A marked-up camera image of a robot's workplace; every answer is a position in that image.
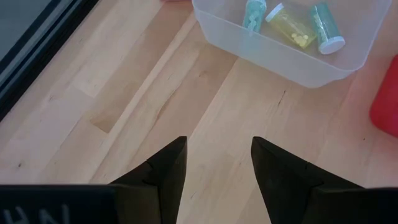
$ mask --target translucent plastic container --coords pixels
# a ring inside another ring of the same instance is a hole
[[[310,8],[319,0],[267,0],[268,14],[279,3],[311,27]],[[193,0],[196,17],[207,41],[241,58],[309,88],[346,78],[368,57],[391,0],[326,0],[346,45],[322,55],[316,41],[305,50],[262,23],[250,36],[241,26],[247,0]]]

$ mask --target red container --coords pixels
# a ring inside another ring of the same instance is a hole
[[[398,55],[381,84],[370,117],[376,127],[398,138]]]

